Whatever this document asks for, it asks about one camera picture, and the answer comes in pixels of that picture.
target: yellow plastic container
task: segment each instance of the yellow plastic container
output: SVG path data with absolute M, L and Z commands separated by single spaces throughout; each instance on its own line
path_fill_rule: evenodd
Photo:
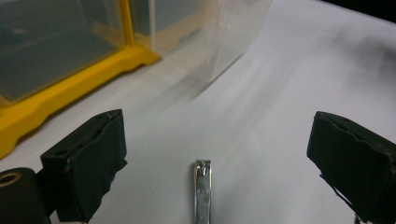
M 6 1 L 0 11 L 0 158 L 50 114 L 159 59 L 134 42 L 127 0 Z

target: white surface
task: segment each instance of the white surface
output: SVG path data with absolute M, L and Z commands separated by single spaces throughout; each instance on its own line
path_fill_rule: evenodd
M 206 87 L 162 61 L 51 118 L 0 161 L 39 155 L 122 108 L 129 164 L 92 224 L 193 223 L 191 165 L 213 164 L 212 223 L 353 223 L 305 156 L 318 110 L 396 142 L 396 26 L 308 0 L 275 0 L 259 40 Z

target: yellow frame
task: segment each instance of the yellow frame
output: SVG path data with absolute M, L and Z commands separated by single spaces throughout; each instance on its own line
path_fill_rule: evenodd
M 21 137 L 41 126 L 49 115 L 121 72 L 154 63 L 160 58 L 134 42 L 128 4 L 128 0 L 120 0 L 125 35 L 122 49 L 21 102 L 0 105 L 0 159 L 13 150 Z

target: transparent box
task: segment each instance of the transparent box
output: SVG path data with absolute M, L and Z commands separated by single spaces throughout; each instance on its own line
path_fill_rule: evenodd
M 0 0 L 0 102 L 16 102 L 124 46 L 116 0 Z
M 135 41 L 212 80 L 257 38 L 272 0 L 129 0 Z

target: metal object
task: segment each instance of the metal object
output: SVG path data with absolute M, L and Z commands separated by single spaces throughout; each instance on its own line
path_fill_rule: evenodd
M 194 165 L 195 224 L 210 223 L 210 195 L 212 169 L 210 161 L 196 161 Z

